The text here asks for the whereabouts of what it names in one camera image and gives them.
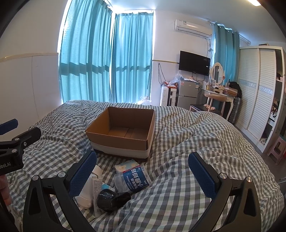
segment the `human hand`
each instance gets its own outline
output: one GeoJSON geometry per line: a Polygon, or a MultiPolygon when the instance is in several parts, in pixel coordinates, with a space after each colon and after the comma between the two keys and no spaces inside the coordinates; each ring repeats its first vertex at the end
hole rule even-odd
{"type": "Polygon", "coordinates": [[[12,203],[12,199],[10,196],[10,189],[8,186],[8,180],[5,175],[0,176],[0,193],[5,201],[5,204],[8,206],[12,203]]]}

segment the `television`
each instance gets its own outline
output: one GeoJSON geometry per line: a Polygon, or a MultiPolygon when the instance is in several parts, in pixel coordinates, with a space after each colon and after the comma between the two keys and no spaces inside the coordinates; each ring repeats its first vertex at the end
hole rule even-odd
{"type": "Polygon", "coordinates": [[[179,70],[208,76],[210,71],[210,58],[181,51],[179,70]]]}

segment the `white wardrobe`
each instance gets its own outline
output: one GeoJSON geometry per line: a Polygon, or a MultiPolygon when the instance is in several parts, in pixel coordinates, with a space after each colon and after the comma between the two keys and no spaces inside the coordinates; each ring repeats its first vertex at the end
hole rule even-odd
{"type": "Polygon", "coordinates": [[[261,150],[267,152],[280,134],[286,116],[285,58],[281,47],[240,48],[238,84],[242,91],[236,126],[261,150]],[[279,101],[273,117],[273,100],[279,101]]]}

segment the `screw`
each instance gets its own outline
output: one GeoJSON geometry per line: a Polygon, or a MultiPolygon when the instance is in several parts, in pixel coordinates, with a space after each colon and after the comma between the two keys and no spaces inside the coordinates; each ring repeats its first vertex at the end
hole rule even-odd
{"type": "Polygon", "coordinates": [[[226,178],[227,178],[227,174],[221,173],[221,174],[219,174],[219,177],[220,177],[221,179],[226,179],[226,178]]]}
{"type": "Polygon", "coordinates": [[[252,182],[252,178],[251,177],[246,177],[246,181],[248,181],[249,183],[251,183],[252,182]]]}
{"type": "Polygon", "coordinates": [[[57,176],[58,177],[64,177],[65,176],[65,172],[60,172],[57,176]]]}
{"type": "Polygon", "coordinates": [[[38,178],[39,178],[38,175],[34,175],[34,176],[32,177],[32,180],[33,180],[33,181],[36,181],[38,178]]]}

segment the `cardboard box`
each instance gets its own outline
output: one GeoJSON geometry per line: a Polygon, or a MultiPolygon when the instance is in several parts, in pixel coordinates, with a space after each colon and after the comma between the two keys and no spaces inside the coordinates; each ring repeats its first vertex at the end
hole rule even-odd
{"type": "Polygon", "coordinates": [[[228,94],[230,96],[236,97],[237,96],[237,89],[232,89],[230,87],[225,87],[223,93],[228,94]]]}
{"type": "Polygon", "coordinates": [[[108,107],[87,128],[94,149],[106,154],[147,159],[155,127],[152,109],[108,107]]]}

